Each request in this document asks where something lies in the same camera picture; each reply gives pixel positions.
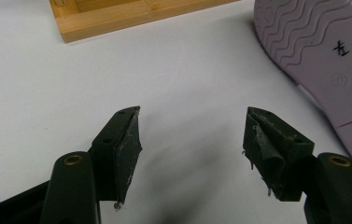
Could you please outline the pink sandal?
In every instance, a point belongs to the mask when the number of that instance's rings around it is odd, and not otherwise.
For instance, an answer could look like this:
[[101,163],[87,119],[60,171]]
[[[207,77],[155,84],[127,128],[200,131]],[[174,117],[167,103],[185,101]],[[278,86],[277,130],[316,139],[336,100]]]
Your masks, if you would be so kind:
[[255,0],[269,57],[319,104],[352,157],[352,0]]

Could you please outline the bamboo shoe rack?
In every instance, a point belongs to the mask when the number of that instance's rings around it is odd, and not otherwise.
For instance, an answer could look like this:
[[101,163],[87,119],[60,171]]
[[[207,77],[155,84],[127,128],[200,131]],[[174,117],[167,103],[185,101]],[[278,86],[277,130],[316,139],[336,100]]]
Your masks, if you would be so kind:
[[238,0],[49,0],[64,43]]

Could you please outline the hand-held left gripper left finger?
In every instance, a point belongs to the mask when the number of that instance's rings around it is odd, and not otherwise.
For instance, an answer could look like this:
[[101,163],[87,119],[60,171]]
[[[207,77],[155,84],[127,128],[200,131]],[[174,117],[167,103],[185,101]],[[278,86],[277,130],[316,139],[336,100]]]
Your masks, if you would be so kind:
[[116,112],[92,141],[92,156],[98,199],[124,204],[142,146],[139,139],[140,107]]

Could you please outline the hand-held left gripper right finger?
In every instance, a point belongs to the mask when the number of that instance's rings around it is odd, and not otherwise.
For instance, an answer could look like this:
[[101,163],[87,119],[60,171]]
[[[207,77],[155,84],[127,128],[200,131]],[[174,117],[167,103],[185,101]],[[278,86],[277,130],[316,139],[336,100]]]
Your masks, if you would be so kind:
[[301,199],[303,162],[313,154],[314,146],[276,114],[257,107],[247,109],[244,154],[279,201]]

